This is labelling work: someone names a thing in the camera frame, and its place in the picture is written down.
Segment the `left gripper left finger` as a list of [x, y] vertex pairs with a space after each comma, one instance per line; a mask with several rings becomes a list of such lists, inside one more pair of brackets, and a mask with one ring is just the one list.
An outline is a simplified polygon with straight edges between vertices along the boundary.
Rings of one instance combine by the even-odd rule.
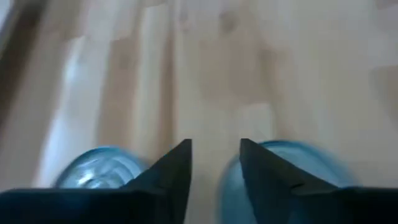
[[183, 223], [191, 176], [185, 139], [118, 189], [7, 190], [1, 223]]

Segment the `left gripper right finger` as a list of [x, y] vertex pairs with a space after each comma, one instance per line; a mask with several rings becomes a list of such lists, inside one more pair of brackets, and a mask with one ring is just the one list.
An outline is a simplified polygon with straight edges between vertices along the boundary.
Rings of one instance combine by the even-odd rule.
[[239, 161], [258, 223], [397, 223], [397, 189], [337, 187], [250, 139]]

